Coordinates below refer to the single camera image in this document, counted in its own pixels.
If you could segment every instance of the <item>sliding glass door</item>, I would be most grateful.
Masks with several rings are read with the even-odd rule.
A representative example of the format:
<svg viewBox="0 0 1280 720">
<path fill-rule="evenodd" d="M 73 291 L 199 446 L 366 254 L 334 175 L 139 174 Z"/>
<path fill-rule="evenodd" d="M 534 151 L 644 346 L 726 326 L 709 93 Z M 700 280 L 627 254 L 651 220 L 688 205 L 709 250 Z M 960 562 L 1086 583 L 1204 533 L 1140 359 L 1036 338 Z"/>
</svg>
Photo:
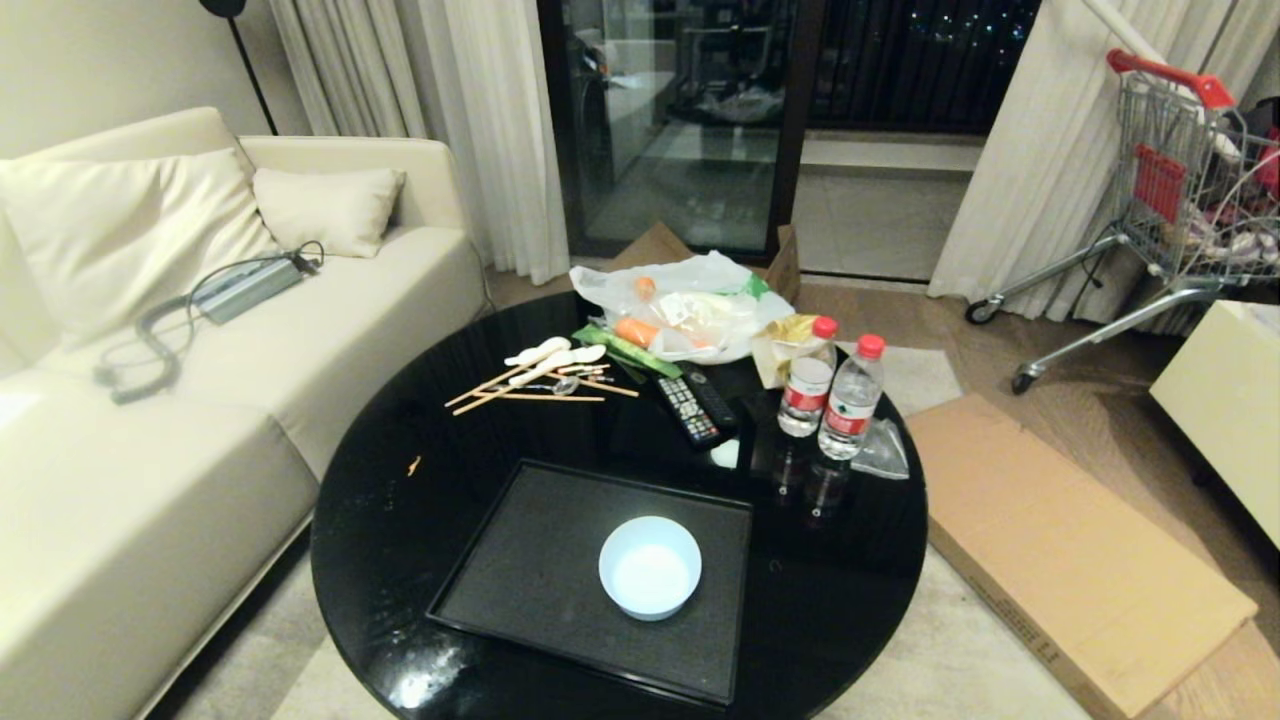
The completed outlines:
<svg viewBox="0 0 1280 720">
<path fill-rule="evenodd" d="M 539 0 L 571 251 L 655 222 L 768 259 L 790 222 L 823 0 Z"/>
</svg>

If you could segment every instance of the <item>pillow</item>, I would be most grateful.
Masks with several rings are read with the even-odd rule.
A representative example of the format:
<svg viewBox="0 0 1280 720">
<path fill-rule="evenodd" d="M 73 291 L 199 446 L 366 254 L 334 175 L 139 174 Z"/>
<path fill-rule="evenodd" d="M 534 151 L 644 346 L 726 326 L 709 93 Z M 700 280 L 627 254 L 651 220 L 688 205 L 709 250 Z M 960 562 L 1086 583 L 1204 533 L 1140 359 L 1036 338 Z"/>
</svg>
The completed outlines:
<svg viewBox="0 0 1280 720">
<path fill-rule="evenodd" d="M 122 163 L 0 161 L 0 206 L 69 347 L 191 292 L 221 265 L 279 251 L 230 147 Z"/>
<path fill-rule="evenodd" d="M 253 174 L 253 195 L 285 250 L 316 241 L 333 255 L 372 258 L 403 183 L 404 172 L 392 169 L 298 174 L 262 168 Z"/>
</svg>

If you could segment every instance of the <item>curtain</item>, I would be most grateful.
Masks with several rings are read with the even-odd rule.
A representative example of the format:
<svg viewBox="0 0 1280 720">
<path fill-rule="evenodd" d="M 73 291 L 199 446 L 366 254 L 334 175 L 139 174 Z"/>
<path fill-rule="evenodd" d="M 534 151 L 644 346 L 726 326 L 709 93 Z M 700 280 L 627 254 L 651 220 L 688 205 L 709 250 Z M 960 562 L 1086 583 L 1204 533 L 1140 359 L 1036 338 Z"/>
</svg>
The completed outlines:
<svg viewBox="0 0 1280 720">
<path fill-rule="evenodd" d="M 568 272 L 535 0 L 419 0 L 445 142 L 498 270 Z"/>
<path fill-rule="evenodd" d="M 426 137 L 394 0 L 271 0 L 315 135 Z"/>
<path fill-rule="evenodd" d="M 1270 41 L 1270 33 L 1257 28 L 1280 20 L 1274 0 L 1167 0 L 1158 12 L 1140 0 L 1112 4 L 1171 64 L 1207 64 L 1208 72 L 1229 81 L 1248 82 Z M 1080 0 L 1041 5 L 942 250 L 931 296 L 979 300 L 1097 237 L 1108 219 L 1100 202 L 1120 137 L 1119 82 L 1103 60 L 1115 46 L 1120 42 Z M 1084 282 L 1083 274 L 1068 273 L 1010 299 L 1004 309 L 1028 318 L 1048 310 L 1062 319 Z M 1111 319 L 1134 295 L 1134 281 L 1121 274 L 1103 282 L 1110 300 L 1087 300 L 1105 306 Z"/>
</svg>

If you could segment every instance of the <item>cart wheel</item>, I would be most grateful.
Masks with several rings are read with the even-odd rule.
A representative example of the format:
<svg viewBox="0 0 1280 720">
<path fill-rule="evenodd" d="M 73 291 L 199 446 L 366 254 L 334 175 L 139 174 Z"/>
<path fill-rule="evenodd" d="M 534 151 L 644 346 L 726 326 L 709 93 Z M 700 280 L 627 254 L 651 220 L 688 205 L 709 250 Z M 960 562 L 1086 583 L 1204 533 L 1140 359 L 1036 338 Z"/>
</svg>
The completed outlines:
<svg viewBox="0 0 1280 720">
<path fill-rule="evenodd" d="M 1027 373 L 1018 373 L 1016 375 L 1014 375 L 1014 383 L 1012 383 L 1014 395 L 1021 395 L 1027 392 L 1027 388 L 1032 387 L 1033 382 L 1036 382 L 1036 375 L 1029 375 Z"/>
<path fill-rule="evenodd" d="M 964 319 L 969 320 L 975 325 L 986 325 L 992 320 L 992 318 L 996 316 L 996 310 L 998 307 L 1000 307 L 998 305 L 993 304 L 989 300 L 979 300 L 978 302 L 974 302 L 973 305 L 969 306 L 968 310 L 964 311 Z"/>
</svg>

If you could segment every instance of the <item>white bowl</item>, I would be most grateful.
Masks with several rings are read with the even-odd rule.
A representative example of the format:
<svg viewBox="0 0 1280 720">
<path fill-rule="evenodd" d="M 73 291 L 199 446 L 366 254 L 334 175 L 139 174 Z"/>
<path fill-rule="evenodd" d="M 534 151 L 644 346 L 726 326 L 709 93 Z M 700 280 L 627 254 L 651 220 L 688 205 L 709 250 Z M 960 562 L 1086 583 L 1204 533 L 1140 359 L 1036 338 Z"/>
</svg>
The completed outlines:
<svg viewBox="0 0 1280 720">
<path fill-rule="evenodd" d="M 636 620 L 664 620 L 703 577 L 698 541 L 675 520 L 645 515 L 618 525 L 600 548 L 600 584 Z"/>
</svg>

